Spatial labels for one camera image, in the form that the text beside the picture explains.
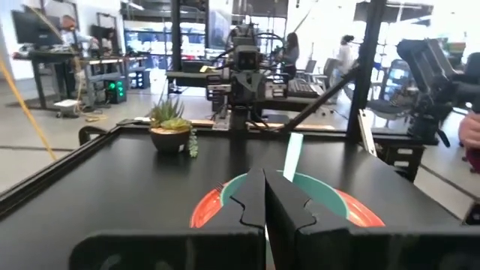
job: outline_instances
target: black table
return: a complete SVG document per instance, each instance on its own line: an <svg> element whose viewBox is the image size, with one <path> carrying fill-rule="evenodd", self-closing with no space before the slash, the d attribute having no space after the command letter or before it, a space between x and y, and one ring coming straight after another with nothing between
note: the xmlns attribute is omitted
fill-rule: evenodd
<svg viewBox="0 0 480 270"><path fill-rule="evenodd" d="M283 168L287 137L229 136L199 128L196 159L158 156L146 126L87 142L0 197L0 269L66 269L74 245L99 230L186 228L217 182L247 172L265 153L269 167ZM460 224L357 145L306 134L298 172L356 197L387 226Z"/></svg>

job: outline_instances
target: black tabletop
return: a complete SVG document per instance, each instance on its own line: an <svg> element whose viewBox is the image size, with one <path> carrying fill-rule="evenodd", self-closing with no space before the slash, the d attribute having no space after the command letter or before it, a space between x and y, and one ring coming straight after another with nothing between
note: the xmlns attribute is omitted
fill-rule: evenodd
<svg viewBox="0 0 480 270"><path fill-rule="evenodd" d="M66 269L74 245L98 230L187 227L196 204L285 142L199 137L199 156L159 157L148 135L121 134L0 223L0 269ZM459 224L381 160L345 142L305 142L298 172L356 197L387 226Z"/></svg>

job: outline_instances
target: computer monitor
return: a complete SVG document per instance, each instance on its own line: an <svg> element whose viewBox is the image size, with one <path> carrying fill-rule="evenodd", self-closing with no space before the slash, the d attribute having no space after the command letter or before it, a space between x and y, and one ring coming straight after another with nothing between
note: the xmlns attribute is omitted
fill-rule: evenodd
<svg viewBox="0 0 480 270"><path fill-rule="evenodd" d="M38 47L63 44L63 40L36 13L12 11L13 24L16 32L16 42L19 44L34 44ZM46 16L46 19L60 29L60 19Z"/></svg>

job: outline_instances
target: teal spatula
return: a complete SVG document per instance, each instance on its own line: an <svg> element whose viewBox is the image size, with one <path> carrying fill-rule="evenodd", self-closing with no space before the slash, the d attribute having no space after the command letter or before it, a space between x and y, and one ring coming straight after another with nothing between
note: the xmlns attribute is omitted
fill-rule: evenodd
<svg viewBox="0 0 480 270"><path fill-rule="evenodd" d="M286 149L285 164L283 165L283 177L293 182L293 177L299 164L300 152L302 151L303 134L291 133L288 148Z"/></svg>

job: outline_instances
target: succulent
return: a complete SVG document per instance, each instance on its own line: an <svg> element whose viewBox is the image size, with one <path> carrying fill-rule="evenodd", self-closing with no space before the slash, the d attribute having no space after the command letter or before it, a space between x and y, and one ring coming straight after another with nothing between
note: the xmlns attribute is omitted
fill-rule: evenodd
<svg viewBox="0 0 480 270"><path fill-rule="evenodd" d="M190 121L183 118L172 118L163 121L160 126L169 131L189 131L192 125Z"/></svg>
<svg viewBox="0 0 480 270"><path fill-rule="evenodd" d="M188 139L188 151L192 158L198 155L197 135L190 121L182 118L183 103L179 99L172 101L159 100L151 109L150 125L152 128L163 128L168 131L190 131Z"/></svg>
<svg viewBox="0 0 480 270"><path fill-rule="evenodd" d="M183 103L180 103L179 99L175 101L171 99L160 100L158 104L154 105L151 109L151 127L160 128L165 121L181 119L184 108Z"/></svg>

